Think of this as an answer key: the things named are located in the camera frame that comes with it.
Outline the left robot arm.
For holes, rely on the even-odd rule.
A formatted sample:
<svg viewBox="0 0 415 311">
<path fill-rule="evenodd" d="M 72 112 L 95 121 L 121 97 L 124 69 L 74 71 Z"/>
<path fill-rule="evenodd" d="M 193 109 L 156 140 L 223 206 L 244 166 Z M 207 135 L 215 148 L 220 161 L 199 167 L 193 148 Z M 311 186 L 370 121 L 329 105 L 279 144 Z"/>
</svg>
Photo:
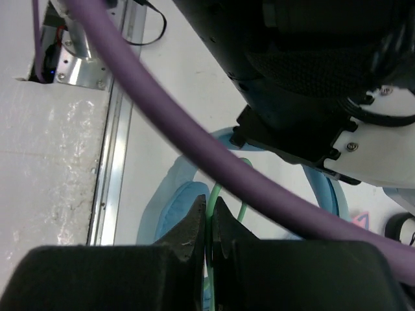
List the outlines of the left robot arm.
<svg viewBox="0 0 415 311">
<path fill-rule="evenodd" d="M 366 110 L 414 90 L 413 1 L 177 1 L 246 99 L 230 143 L 205 132 L 108 17 L 115 1 L 54 1 L 76 55 L 93 47 L 132 101 L 197 168 L 185 215 L 147 246 L 28 252 L 2 310 L 408 310 L 414 248 L 357 227 L 256 172 L 258 147 L 348 183 L 414 186 L 414 117 Z"/>
</svg>

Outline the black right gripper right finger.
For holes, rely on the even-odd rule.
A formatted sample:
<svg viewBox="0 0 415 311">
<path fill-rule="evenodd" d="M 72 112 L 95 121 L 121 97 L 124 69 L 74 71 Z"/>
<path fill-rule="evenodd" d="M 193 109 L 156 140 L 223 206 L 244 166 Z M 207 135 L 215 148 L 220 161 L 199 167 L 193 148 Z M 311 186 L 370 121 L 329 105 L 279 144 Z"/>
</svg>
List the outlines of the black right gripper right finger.
<svg viewBox="0 0 415 311">
<path fill-rule="evenodd" d="M 358 241 L 261 240 L 216 202 L 217 310 L 407 310 L 382 254 Z"/>
</svg>

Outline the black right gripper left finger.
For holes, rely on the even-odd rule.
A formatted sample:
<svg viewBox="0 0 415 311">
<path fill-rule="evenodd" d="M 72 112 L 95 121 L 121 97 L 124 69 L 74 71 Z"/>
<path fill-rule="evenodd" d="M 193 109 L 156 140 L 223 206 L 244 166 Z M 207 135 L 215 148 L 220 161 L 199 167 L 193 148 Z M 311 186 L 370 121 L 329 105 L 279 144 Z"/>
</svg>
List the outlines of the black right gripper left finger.
<svg viewBox="0 0 415 311">
<path fill-rule="evenodd" d="M 206 198 L 147 246 L 43 246 L 15 269 L 2 310 L 201 310 Z"/>
</svg>

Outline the light blue headphones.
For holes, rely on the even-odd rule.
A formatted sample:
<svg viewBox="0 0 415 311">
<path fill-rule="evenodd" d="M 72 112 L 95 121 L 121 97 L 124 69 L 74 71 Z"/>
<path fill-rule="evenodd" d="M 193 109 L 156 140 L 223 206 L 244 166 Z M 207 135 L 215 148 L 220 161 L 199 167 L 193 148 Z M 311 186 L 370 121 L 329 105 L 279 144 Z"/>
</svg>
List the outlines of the light blue headphones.
<svg viewBox="0 0 415 311">
<path fill-rule="evenodd" d="M 308 166 L 304 165 L 302 168 L 318 206 L 343 220 L 350 221 L 348 204 L 340 183 Z M 157 203 L 161 203 L 153 241 L 160 239 L 180 222 L 199 195 L 210 199 L 212 191 L 209 187 L 194 180 L 197 171 L 198 167 L 181 155 L 160 183 L 146 206 L 146 211 L 150 211 L 156 208 Z"/>
</svg>

